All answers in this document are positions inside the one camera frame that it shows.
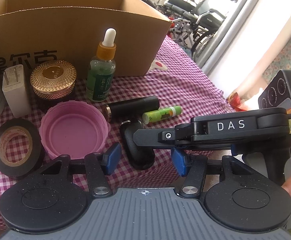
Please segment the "gold lidded jar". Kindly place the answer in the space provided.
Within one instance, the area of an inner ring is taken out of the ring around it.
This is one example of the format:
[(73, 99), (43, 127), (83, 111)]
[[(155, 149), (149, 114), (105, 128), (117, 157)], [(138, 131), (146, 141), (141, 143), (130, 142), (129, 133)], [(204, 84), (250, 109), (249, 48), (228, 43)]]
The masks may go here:
[(30, 75), (30, 84), (37, 99), (60, 102), (71, 98), (75, 90), (77, 71), (65, 60), (51, 60), (39, 64)]

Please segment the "black tracker device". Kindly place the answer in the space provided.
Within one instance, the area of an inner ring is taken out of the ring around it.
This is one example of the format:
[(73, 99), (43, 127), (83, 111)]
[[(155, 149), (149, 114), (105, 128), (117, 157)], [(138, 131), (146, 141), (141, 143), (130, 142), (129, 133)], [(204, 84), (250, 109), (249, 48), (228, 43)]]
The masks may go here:
[(291, 108), (291, 70), (279, 70), (258, 98), (260, 109)]

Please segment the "green lip balm stick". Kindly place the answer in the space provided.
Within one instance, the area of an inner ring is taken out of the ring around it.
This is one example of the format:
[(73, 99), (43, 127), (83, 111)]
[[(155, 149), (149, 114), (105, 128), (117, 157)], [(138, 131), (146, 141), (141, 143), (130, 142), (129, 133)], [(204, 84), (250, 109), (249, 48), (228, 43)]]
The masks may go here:
[(142, 120), (147, 125), (149, 123), (158, 122), (178, 116), (182, 113), (181, 106), (171, 106), (168, 108), (158, 109), (142, 114)]

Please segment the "small black pouch object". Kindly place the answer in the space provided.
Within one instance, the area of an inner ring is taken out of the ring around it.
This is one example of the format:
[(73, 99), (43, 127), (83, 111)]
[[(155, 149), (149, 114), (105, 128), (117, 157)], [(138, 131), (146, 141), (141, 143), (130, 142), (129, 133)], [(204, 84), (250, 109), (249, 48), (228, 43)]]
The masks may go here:
[(147, 170), (155, 161), (155, 154), (150, 147), (139, 147), (133, 141), (133, 135), (143, 125), (140, 120), (126, 120), (120, 124), (120, 135), (130, 165), (136, 170)]

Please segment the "brown cardboard box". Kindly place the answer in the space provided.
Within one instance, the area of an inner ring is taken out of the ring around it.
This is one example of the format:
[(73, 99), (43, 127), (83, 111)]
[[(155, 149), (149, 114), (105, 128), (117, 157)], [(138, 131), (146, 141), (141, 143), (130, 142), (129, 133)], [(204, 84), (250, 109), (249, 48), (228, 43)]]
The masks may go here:
[(107, 29), (116, 31), (117, 76), (143, 76), (170, 20), (141, 0), (0, 0), (0, 75), (16, 64), (29, 73), (65, 60), (87, 76)]

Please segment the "black electrical tape roll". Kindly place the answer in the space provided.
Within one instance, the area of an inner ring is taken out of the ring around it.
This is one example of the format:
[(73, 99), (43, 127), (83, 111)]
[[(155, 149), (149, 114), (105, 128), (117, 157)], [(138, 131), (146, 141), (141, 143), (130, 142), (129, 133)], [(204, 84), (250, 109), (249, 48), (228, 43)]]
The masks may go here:
[(0, 126), (0, 172), (21, 179), (41, 167), (45, 152), (37, 127), (15, 118)]

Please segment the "black cylindrical tube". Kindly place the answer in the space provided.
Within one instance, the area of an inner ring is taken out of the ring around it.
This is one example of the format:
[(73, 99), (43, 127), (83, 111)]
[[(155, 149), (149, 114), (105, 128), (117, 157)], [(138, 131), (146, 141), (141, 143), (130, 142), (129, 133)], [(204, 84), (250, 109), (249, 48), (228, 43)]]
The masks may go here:
[(102, 106), (102, 113), (108, 122), (123, 118), (131, 118), (146, 112), (156, 111), (160, 108), (159, 99), (156, 96), (146, 96), (113, 103)]

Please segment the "pink checkered bed cloth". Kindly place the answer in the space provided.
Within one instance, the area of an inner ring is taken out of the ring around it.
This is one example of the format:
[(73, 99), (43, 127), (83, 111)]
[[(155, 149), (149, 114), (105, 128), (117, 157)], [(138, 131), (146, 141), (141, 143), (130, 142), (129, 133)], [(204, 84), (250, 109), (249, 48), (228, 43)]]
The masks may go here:
[[(107, 103), (155, 95), (162, 108), (179, 105), (182, 113), (171, 119), (152, 124), (157, 127), (174, 127), (189, 122), (192, 117), (227, 113), (231, 109), (210, 79), (197, 67), (190, 57), (169, 37), (166, 37), (156, 59), (167, 66), (167, 70), (153, 69), (141, 77), (115, 77)], [(13, 118), (8, 106), (0, 115), (0, 126)], [(110, 186), (148, 187), (163, 186), (176, 178), (170, 164), (170, 154), (165, 150), (155, 152), (154, 165), (146, 171), (132, 168), (125, 155), (114, 174), (108, 177)], [(0, 172), (0, 196), (15, 183)]]

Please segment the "black wheelchair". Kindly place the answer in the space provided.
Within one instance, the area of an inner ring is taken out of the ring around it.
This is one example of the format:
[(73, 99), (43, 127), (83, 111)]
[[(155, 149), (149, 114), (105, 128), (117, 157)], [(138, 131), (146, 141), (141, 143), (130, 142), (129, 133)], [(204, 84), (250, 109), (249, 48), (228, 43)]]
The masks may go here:
[(226, 16), (208, 0), (167, 0), (156, 9), (171, 20), (168, 36), (196, 61)]

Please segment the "white power adapter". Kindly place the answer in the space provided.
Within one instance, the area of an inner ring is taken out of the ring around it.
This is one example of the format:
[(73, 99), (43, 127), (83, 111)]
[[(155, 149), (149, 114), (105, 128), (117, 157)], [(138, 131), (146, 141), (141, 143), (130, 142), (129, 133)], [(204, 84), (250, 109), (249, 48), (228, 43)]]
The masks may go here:
[(2, 91), (15, 118), (20, 118), (31, 113), (32, 108), (22, 64), (4, 70)]

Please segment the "pink plastic lid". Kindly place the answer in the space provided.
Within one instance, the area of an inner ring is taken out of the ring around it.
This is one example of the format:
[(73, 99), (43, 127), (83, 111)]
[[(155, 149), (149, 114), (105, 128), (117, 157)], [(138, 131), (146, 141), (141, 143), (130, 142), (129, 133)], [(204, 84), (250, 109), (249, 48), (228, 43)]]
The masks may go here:
[(110, 124), (94, 106), (70, 100), (50, 108), (41, 119), (41, 143), (50, 159), (67, 154), (83, 159), (100, 153), (105, 146)]

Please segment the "green dropper bottle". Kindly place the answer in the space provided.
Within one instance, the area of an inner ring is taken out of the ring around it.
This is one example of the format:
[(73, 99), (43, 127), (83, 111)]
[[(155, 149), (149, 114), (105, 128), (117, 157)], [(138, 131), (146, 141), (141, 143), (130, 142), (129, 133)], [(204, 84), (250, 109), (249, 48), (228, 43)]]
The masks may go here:
[(101, 102), (108, 97), (116, 63), (114, 61), (116, 30), (106, 30), (103, 41), (97, 47), (96, 56), (91, 59), (86, 81), (86, 96), (91, 101)]

